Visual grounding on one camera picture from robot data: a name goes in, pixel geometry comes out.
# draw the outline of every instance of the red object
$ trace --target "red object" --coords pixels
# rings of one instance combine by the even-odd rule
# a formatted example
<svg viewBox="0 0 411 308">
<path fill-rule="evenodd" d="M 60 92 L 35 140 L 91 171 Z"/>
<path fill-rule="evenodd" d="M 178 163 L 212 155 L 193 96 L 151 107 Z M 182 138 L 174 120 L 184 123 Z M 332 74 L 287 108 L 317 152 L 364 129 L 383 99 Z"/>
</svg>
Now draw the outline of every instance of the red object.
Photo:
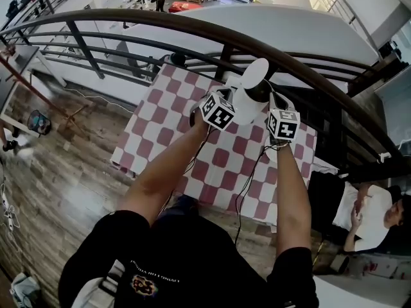
<svg viewBox="0 0 411 308">
<path fill-rule="evenodd" d="M 197 9 L 197 8 L 202 8 L 202 6 L 196 3 L 185 3 L 182 1 L 174 1 L 173 4 L 168 8 L 168 11 L 170 13 L 178 13 L 178 12 L 184 12 L 186 10 L 192 10 L 192 9 Z"/>
</svg>

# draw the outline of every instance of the red and white checkered pattern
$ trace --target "red and white checkered pattern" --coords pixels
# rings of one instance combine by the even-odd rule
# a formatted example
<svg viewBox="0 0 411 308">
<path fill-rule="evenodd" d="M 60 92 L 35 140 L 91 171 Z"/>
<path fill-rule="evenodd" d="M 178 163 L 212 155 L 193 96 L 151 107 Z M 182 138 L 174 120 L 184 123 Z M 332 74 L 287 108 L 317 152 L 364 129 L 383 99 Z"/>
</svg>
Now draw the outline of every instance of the red and white checkered pattern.
<svg viewBox="0 0 411 308">
<path fill-rule="evenodd" d="M 129 120 L 111 161 L 129 175 L 139 174 L 162 150 L 189 129 L 189 110 L 219 83 L 164 65 L 146 96 Z M 252 172 L 268 136 L 262 112 L 252 124 L 230 124 L 225 132 L 214 131 L 198 155 L 194 167 L 176 191 L 201 202 L 235 211 L 235 198 Z M 311 176 L 317 133 L 300 125 L 292 144 L 294 157 L 306 185 Z M 241 215 L 273 225 L 277 221 L 276 165 L 263 155 L 257 164 Z"/>
</svg>

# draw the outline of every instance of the curved handrail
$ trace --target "curved handrail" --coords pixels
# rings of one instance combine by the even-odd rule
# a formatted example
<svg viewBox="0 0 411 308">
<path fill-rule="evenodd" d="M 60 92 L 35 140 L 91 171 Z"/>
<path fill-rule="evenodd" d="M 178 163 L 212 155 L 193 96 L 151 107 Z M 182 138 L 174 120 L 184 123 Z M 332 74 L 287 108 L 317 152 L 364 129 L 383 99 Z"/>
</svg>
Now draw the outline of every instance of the curved handrail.
<svg viewBox="0 0 411 308">
<path fill-rule="evenodd" d="M 28 21 L 11 29 L 1 31 L 0 36 L 27 27 L 68 21 L 118 21 L 168 28 L 169 30 L 182 31 L 198 37 L 213 40 L 221 44 L 228 44 L 234 49 L 248 52 L 250 55 L 266 58 L 270 63 L 273 63 L 281 69 L 288 71 L 288 73 L 292 76 L 303 81 L 304 83 L 307 83 L 310 87 L 320 90 L 328 95 L 348 114 L 364 126 L 365 129 L 367 129 L 393 157 L 402 157 L 395 144 L 378 126 L 378 124 L 350 97 L 325 79 L 325 77 L 321 76 L 319 73 L 315 72 L 313 69 L 310 69 L 308 66 L 294 59 L 290 55 L 287 55 L 286 53 L 248 35 L 239 33 L 229 28 L 224 28 L 223 26 L 198 19 L 188 19 L 185 16 L 168 13 L 153 13 L 145 10 L 127 9 L 93 9 L 56 13 L 34 21 Z"/>
</svg>

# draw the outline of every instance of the strap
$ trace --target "strap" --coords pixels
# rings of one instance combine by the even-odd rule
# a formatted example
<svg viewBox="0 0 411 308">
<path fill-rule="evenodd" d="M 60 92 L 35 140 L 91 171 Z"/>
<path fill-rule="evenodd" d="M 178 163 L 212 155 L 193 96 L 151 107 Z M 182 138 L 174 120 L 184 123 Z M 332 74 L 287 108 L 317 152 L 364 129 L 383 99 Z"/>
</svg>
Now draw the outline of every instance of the strap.
<svg viewBox="0 0 411 308">
<path fill-rule="evenodd" d="M 113 308 L 120 278 L 125 272 L 124 265 L 114 261 L 109 274 L 103 278 L 88 281 L 78 293 L 72 308 Z"/>
</svg>

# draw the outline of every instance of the hand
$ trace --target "hand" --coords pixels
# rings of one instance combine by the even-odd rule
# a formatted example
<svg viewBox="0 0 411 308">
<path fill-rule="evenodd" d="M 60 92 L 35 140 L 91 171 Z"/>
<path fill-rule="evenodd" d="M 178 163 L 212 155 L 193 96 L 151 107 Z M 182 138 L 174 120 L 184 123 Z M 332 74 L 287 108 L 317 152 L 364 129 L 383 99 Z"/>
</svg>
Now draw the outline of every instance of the hand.
<svg viewBox="0 0 411 308">
<path fill-rule="evenodd" d="M 364 205 L 365 205 L 364 198 L 357 197 L 356 201 L 354 202 L 355 212 L 359 214 L 361 209 L 364 207 Z"/>
<path fill-rule="evenodd" d="M 355 211 L 355 206 L 353 207 L 351 211 L 351 228 L 358 229 L 362 223 L 362 214 L 357 214 Z"/>
</svg>

